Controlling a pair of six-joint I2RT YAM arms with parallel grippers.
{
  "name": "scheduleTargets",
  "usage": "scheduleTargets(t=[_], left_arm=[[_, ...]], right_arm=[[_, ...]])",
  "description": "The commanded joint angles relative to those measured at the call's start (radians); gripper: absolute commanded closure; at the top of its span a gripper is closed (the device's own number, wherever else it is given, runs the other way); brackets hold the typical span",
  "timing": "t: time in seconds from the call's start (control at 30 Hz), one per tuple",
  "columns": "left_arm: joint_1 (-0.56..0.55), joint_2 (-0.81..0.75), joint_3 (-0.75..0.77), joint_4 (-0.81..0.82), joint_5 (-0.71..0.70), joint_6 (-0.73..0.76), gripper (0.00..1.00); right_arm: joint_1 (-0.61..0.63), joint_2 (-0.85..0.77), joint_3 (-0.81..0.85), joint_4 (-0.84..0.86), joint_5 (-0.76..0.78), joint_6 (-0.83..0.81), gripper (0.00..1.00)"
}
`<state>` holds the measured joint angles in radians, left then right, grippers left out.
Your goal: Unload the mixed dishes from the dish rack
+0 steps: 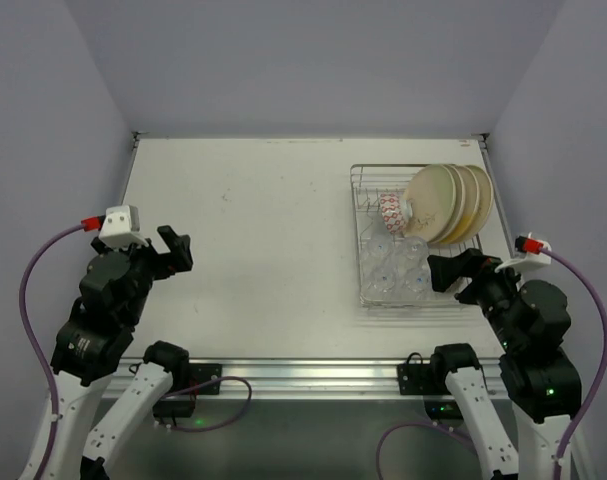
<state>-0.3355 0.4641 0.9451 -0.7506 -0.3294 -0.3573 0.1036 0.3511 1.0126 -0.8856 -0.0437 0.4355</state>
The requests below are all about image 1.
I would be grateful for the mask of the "cream and yellow plate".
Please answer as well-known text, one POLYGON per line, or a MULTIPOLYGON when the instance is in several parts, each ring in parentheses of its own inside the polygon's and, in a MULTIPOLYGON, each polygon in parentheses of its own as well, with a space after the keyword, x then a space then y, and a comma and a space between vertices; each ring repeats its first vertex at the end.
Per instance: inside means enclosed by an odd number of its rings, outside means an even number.
POLYGON ((463 213, 450 234, 444 238, 446 244, 459 243, 472 227, 480 205, 480 192, 478 180, 473 171, 467 166, 454 166, 462 178, 462 187, 465 190, 463 213))

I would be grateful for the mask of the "cream and green plate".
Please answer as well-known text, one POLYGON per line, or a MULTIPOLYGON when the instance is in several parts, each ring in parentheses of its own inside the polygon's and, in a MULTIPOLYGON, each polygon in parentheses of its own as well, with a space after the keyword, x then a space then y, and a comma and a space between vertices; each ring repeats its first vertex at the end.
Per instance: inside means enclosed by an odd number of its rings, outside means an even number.
POLYGON ((429 165, 409 181, 403 199, 412 213, 404 228, 405 236, 420 237, 430 243, 445 230, 456 204, 452 172, 444 165, 429 165))

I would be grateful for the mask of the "blue patterned bowl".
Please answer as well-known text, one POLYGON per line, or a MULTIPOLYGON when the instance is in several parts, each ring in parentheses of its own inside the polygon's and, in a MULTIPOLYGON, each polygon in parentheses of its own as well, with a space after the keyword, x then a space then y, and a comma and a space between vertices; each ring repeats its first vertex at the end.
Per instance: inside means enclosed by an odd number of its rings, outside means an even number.
POLYGON ((386 192, 378 196, 378 204, 387 231, 392 235, 403 234, 413 217, 410 202, 396 193, 386 192))

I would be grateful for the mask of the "cream and pink plate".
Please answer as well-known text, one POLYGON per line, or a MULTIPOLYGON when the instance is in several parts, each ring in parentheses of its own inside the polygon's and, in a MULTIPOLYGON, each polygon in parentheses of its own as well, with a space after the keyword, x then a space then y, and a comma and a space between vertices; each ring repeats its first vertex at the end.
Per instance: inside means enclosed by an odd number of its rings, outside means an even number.
POLYGON ((445 165, 445 167, 452 174, 454 179, 454 184, 456 187, 455 206, 451 218, 448 220, 444 230, 436 238, 435 243, 441 243, 455 230, 461 219, 465 206, 466 191, 461 174, 454 165, 445 165))

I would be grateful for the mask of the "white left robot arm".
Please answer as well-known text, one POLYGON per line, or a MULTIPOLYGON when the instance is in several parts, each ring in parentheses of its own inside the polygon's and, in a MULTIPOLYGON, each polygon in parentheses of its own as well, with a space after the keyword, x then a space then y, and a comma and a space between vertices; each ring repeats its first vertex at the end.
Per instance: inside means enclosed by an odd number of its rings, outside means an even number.
POLYGON ((68 321, 46 359, 27 316, 26 288, 19 289, 24 329, 46 375, 45 407, 24 479, 105 479, 126 442, 153 405, 188 373, 188 352, 158 341, 145 353, 141 370, 99 423, 93 421, 154 282, 193 267, 191 239, 169 226, 158 234, 168 250, 159 253, 146 239, 130 236, 110 247, 91 242, 95 257, 79 284, 68 321))

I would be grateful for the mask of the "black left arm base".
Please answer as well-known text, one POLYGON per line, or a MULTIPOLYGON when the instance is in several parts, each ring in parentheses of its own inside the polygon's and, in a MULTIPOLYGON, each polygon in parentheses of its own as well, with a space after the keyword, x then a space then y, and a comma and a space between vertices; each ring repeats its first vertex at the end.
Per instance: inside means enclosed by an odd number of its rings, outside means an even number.
MULTIPOLYGON (((187 372, 178 383, 174 383, 169 392, 174 393, 192 386, 200 386, 222 376, 220 363, 190 363, 187 372)), ((189 394, 163 397, 152 408, 153 417, 159 422, 176 424, 179 419, 189 418, 196 409, 198 396, 219 394, 219 384, 207 385, 189 394)))

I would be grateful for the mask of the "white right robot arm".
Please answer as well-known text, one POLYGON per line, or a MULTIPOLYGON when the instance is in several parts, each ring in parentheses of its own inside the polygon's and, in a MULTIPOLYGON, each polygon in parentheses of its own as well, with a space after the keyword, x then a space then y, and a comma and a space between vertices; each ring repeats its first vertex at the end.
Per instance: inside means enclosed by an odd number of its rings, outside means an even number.
POLYGON ((581 406, 578 371, 561 348, 571 325, 567 297, 542 280, 523 282, 497 257, 467 249, 455 257, 427 259, 431 286, 443 293, 467 282, 456 300, 477 306, 503 353, 500 376, 512 403, 518 440, 511 442, 488 398, 480 362, 468 344, 434 349, 430 366, 438 385, 454 397, 485 479, 550 479, 565 428, 581 406))

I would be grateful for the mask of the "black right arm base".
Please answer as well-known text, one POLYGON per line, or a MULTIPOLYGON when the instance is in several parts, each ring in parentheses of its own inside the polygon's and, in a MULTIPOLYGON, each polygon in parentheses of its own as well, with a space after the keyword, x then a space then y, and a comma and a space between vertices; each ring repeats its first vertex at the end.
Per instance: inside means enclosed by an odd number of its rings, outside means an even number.
POLYGON ((462 421, 457 403, 450 392, 438 381, 431 363, 419 352, 412 352, 396 367, 399 394, 416 396, 423 401, 424 411, 434 421, 462 421))

